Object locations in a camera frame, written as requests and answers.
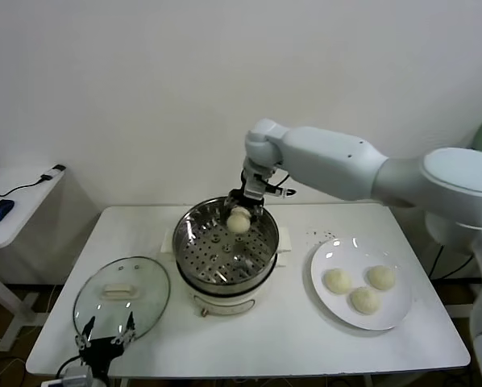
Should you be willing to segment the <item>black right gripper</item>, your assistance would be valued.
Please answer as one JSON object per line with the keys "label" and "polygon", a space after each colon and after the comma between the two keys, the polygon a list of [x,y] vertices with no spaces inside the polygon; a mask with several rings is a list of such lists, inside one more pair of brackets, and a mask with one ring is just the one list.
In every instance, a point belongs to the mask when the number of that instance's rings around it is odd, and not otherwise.
{"label": "black right gripper", "polygon": [[[271,170],[244,169],[242,171],[242,189],[233,189],[229,192],[225,200],[226,212],[229,214],[236,207],[245,207],[245,199],[260,201],[266,193],[266,185],[271,178]],[[264,206],[260,204],[250,205],[250,222],[256,223],[264,215]]]}

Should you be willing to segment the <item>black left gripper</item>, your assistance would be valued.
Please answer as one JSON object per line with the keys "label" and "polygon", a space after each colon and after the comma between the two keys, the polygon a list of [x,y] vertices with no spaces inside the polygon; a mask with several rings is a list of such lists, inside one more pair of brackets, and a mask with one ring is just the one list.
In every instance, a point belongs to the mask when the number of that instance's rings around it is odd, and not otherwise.
{"label": "black left gripper", "polygon": [[129,345],[135,338],[135,319],[130,312],[127,322],[119,328],[115,337],[91,339],[95,323],[93,316],[75,336],[79,354],[86,365],[89,365],[95,378],[107,378],[111,362],[124,353],[124,345]]}

